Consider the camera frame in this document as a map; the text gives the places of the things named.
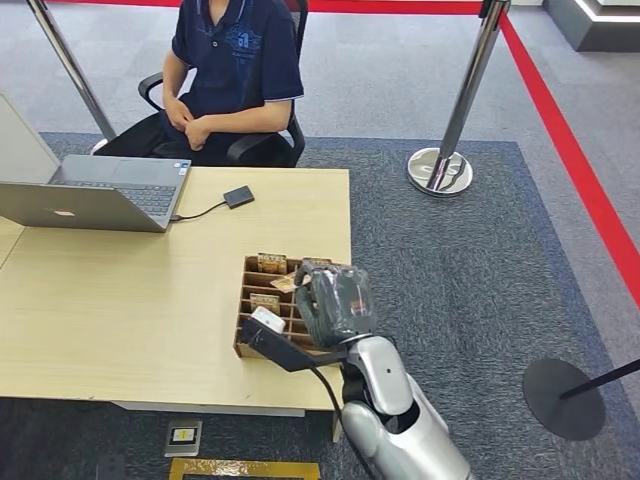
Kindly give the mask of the person's left hand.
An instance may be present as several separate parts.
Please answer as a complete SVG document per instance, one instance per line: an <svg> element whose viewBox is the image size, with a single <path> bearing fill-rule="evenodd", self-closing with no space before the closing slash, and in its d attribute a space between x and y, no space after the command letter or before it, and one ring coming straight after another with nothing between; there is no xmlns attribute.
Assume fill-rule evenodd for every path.
<svg viewBox="0 0 640 480"><path fill-rule="evenodd" d="M188 121L185 127L185 135L192 151L202 150L211 131L208 116L202 116L197 119Z"/></svg>

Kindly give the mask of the person's right hand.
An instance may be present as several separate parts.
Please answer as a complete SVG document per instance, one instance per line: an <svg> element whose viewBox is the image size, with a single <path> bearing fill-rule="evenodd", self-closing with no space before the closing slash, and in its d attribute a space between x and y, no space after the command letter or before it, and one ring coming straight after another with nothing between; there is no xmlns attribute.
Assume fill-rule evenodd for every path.
<svg viewBox="0 0 640 480"><path fill-rule="evenodd" d="M179 132L185 133L186 127L194 120L186 105L173 94L164 95L162 101L169 122Z"/></svg>

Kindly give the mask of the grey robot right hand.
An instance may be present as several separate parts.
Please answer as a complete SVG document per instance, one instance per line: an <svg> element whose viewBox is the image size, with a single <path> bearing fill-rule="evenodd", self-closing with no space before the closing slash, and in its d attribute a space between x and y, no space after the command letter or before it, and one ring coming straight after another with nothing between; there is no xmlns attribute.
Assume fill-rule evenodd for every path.
<svg viewBox="0 0 640 480"><path fill-rule="evenodd" d="M331 349L377 327L369 275L364 269L304 260L294 286L296 305L316 346Z"/></svg>

